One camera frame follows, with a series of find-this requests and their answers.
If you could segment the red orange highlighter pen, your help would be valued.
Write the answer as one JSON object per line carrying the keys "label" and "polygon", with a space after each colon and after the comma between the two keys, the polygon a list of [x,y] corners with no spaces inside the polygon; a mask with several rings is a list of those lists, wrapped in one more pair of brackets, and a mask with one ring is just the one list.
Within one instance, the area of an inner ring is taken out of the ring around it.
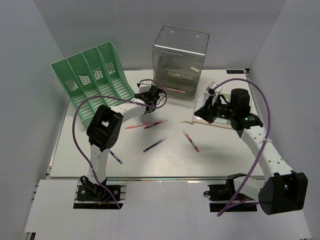
{"label": "red orange highlighter pen", "polygon": [[136,124],[136,125],[130,125],[130,126],[125,127],[125,130],[140,128],[140,127],[147,127],[150,124],[151,124],[151,122],[145,122],[145,123],[140,123],[140,124]]}

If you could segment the beige eraser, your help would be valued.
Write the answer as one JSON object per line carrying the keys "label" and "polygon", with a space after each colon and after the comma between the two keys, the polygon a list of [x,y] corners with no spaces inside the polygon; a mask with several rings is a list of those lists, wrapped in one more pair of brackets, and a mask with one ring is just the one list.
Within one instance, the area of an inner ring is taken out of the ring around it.
{"label": "beige eraser", "polygon": [[195,67],[193,67],[193,66],[191,66],[190,69],[191,69],[192,71],[196,72],[196,73],[198,73],[198,72],[200,71],[199,69],[197,69],[197,68],[195,68]]}

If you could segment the clear plastic drawer cabinet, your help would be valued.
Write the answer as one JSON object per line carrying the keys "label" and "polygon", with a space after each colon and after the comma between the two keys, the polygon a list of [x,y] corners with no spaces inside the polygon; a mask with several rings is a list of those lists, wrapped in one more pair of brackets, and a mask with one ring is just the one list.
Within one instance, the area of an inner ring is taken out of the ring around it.
{"label": "clear plastic drawer cabinet", "polygon": [[[165,90],[169,96],[188,101],[194,99],[209,38],[208,32],[197,29],[169,24],[162,27],[152,48],[153,78],[164,88],[186,92]],[[169,73],[190,76],[192,79],[170,76]]]}

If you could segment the blue pen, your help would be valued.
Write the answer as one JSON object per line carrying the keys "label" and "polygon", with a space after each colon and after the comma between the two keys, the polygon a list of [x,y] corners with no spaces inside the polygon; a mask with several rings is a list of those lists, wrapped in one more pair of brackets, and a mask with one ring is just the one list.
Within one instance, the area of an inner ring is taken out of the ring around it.
{"label": "blue pen", "polygon": [[116,156],[111,150],[109,150],[109,153],[117,160],[117,162],[119,163],[119,164],[123,164],[123,162],[119,159],[119,157],[118,156]]}

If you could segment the yellow highlighter pen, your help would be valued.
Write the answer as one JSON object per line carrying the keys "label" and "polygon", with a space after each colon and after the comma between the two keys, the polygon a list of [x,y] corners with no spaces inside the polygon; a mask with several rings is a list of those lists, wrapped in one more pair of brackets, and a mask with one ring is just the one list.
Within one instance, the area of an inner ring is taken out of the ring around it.
{"label": "yellow highlighter pen", "polygon": [[175,76],[174,73],[169,73],[170,76],[174,76],[176,78],[186,78],[186,79],[192,79],[191,76],[184,75],[184,74],[179,74],[180,76]]}

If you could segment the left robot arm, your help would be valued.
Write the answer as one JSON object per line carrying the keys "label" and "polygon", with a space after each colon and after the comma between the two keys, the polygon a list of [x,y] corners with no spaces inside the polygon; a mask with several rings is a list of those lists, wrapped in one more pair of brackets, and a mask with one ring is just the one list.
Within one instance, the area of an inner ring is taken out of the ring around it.
{"label": "left robot arm", "polygon": [[92,183],[88,193],[94,199],[99,200],[105,196],[106,187],[100,183],[107,179],[109,149],[116,144],[122,123],[153,112],[163,93],[161,88],[152,85],[148,91],[135,94],[131,103],[98,107],[86,131],[90,144],[91,163],[86,177]]}

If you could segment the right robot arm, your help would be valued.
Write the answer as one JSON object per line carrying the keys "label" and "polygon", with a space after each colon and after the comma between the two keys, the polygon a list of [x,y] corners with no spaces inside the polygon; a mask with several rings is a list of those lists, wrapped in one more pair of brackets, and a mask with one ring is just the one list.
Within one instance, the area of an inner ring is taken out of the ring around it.
{"label": "right robot arm", "polygon": [[270,140],[259,117],[251,113],[250,95],[246,89],[235,88],[230,100],[220,93],[210,95],[194,115],[213,123],[217,118],[229,120],[231,127],[249,147],[263,172],[263,183],[248,174],[228,176],[225,189],[212,194],[212,199],[227,195],[236,200],[245,195],[257,201],[267,215],[302,210],[308,186],[303,172],[295,172],[281,157]]}

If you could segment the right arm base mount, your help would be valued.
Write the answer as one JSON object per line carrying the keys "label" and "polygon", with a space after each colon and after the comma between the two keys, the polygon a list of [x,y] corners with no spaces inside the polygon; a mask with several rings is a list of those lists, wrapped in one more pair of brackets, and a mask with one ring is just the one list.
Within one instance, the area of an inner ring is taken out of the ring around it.
{"label": "right arm base mount", "polygon": [[[205,197],[209,198],[209,208],[211,213],[220,212],[231,197],[236,192],[234,179],[240,180],[240,177],[245,177],[243,173],[233,174],[227,177],[224,184],[210,184],[208,190],[203,192]],[[256,212],[257,203],[248,200],[242,204],[229,208],[226,212]]]}

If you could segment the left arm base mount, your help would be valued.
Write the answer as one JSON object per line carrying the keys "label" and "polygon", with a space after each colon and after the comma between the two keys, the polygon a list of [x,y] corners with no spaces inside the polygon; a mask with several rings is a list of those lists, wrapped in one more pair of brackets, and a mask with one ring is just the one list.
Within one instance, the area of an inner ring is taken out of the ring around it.
{"label": "left arm base mount", "polygon": [[124,185],[106,185],[112,195],[99,184],[89,181],[85,175],[80,178],[74,198],[74,209],[120,210],[126,197]]}

